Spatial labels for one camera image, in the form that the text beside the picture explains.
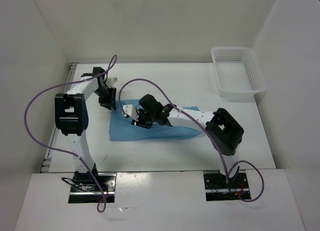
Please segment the aluminium table edge rail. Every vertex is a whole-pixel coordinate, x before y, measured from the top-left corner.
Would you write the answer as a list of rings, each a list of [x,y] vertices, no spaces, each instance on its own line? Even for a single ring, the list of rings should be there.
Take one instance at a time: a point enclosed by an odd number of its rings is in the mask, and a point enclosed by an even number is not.
[[[58,93],[54,97],[54,128],[51,133],[51,137],[48,143],[48,149],[46,150],[44,159],[42,161],[40,173],[48,173],[52,162],[52,154],[56,151],[55,140],[58,134],[61,133],[61,128],[65,126],[63,120],[66,117],[66,111],[64,109],[63,102],[65,101],[65,93],[70,89],[70,83],[73,81],[78,63],[73,62],[70,64],[69,72],[66,80],[66,85],[63,88],[63,93]]]

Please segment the white plastic basket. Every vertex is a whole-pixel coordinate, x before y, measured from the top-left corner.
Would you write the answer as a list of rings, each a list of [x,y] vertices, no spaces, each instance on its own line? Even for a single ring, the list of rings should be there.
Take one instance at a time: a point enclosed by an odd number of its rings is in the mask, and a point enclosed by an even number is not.
[[[221,97],[247,99],[267,90],[253,49],[240,46],[214,47],[211,56]]]

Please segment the light blue shorts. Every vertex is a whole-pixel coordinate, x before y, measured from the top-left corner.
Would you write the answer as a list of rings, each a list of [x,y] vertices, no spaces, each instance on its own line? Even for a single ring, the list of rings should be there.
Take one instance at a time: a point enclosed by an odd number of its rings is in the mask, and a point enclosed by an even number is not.
[[[109,140],[112,142],[187,140],[203,134],[202,131],[188,127],[169,127],[157,123],[154,123],[150,129],[134,126],[129,118],[123,117],[120,103],[117,101],[115,104],[116,110],[111,112],[109,124]]]

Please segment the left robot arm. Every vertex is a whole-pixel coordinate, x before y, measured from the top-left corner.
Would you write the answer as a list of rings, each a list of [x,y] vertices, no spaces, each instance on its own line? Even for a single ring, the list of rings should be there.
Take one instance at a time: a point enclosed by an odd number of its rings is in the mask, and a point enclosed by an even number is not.
[[[116,110],[116,78],[107,85],[107,71],[94,67],[91,73],[81,75],[81,82],[65,93],[58,93],[54,98],[55,125],[68,141],[74,153],[75,172],[73,183],[83,185],[94,191],[100,185],[96,164],[91,157],[87,142],[86,130],[89,126],[89,115],[86,100],[92,95],[98,96],[101,107],[110,111]]]

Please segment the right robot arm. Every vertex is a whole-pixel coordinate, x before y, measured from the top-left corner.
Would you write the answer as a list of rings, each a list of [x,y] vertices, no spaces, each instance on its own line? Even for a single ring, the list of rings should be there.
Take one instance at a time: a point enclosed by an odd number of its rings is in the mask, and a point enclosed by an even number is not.
[[[150,94],[143,96],[138,104],[140,109],[133,104],[123,106],[124,113],[132,118],[132,125],[151,129],[154,124],[158,124],[204,132],[221,159],[220,184],[230,188],[237,182],[239,165],[236,151],[242,142],[244,129],[226,109],[199,111],[171,103],[162,105]]]

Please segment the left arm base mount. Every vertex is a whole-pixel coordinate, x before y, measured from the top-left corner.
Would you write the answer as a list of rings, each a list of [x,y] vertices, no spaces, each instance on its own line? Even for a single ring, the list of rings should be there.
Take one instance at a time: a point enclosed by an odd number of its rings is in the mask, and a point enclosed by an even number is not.
[[[90,174],[87,179],[83,178],[82,180],[75,175],[73,178],[63,179],[70,185],[69,204],[97,204],[99,201],[103,201],[102,192]],[[106,202],[114,203],[117,174],[99,173],[96,179],[106,195]]]

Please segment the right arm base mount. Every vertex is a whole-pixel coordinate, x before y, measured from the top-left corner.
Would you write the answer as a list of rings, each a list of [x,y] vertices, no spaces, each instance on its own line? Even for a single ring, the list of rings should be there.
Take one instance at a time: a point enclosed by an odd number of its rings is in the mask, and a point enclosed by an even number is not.
[[[206,201],[251,200],[247,175],[240,171],[229,183],[218,171],[203,173]]]

